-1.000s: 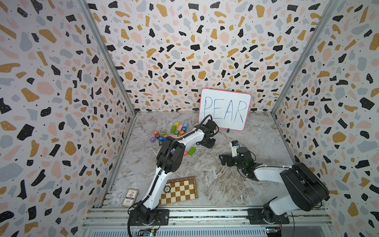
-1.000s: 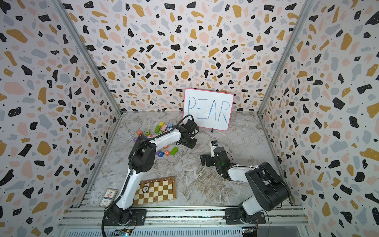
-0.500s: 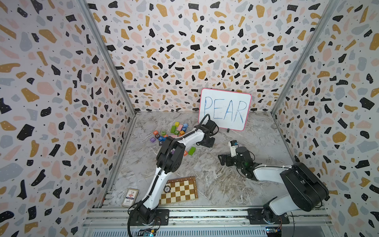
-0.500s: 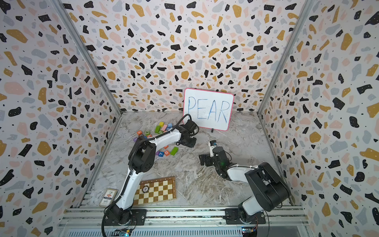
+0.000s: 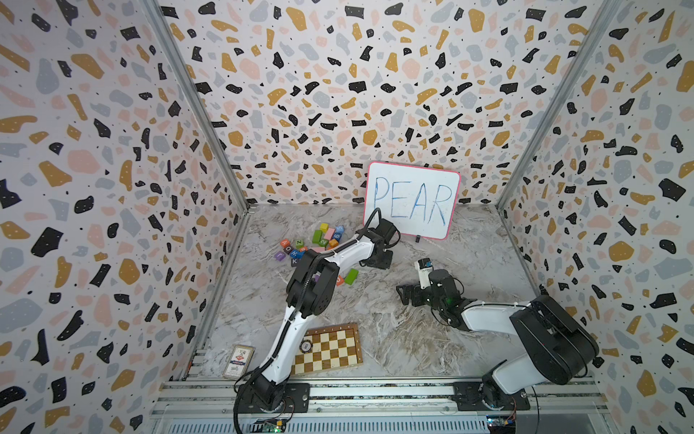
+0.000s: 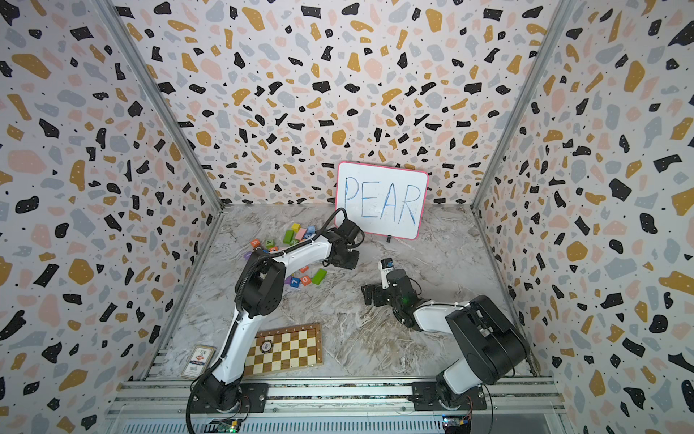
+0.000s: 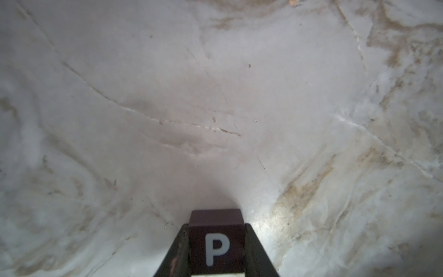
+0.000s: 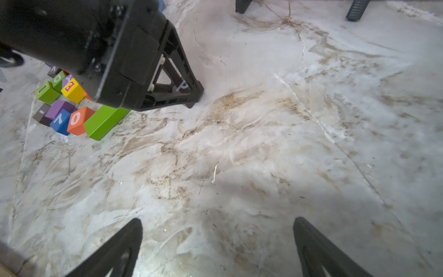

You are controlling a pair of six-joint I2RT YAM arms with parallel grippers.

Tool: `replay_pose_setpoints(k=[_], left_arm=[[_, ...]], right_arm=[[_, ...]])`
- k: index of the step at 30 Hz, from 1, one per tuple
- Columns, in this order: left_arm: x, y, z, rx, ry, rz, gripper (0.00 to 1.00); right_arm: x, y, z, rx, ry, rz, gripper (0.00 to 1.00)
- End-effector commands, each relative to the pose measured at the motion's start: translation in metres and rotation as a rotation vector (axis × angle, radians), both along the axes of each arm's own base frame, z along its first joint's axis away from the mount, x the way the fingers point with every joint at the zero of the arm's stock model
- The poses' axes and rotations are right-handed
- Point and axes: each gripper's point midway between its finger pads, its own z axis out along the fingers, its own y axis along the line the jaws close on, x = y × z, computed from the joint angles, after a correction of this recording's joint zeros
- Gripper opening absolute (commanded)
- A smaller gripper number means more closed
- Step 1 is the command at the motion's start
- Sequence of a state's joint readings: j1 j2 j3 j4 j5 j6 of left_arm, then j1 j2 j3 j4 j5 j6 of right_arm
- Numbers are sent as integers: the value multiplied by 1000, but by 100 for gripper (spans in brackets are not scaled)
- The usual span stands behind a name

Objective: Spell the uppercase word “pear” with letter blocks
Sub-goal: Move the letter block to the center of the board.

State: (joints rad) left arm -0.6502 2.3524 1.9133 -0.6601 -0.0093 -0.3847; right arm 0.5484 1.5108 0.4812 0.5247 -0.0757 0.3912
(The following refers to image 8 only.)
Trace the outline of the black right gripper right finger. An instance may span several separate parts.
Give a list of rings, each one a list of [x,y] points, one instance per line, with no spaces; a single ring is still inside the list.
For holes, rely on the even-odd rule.
[[[294,239],[305,277],[369,277],[360,265],[303,217],[295,218]]]

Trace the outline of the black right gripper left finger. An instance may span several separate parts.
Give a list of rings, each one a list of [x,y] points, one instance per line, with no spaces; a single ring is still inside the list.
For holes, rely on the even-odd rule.
[[[68,277],[131,277],[143,239],[143,226],[132,219]]]

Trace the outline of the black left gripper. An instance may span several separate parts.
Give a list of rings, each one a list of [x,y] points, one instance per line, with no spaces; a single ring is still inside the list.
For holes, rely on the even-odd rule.
[[[2,1],[1,66],[30,56],[73,75],[100,104],[148,111],[200,101],[174,25],[158,1]]]

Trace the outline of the yellow E block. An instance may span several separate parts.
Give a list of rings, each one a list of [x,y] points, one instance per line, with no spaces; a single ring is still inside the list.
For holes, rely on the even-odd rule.
[[[72,78],[62,89],[65,98],[79,104],[85,98],[85,91],[75,78]]]

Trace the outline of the brown P block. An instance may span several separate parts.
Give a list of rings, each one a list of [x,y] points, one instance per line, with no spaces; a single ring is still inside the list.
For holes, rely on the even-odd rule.
[[[182,80],[180,83],[176,83],[175,85],[176,92],[180,92],[180,93],[188,93],[189,92],[189,86],[188,83],[185,80]]]

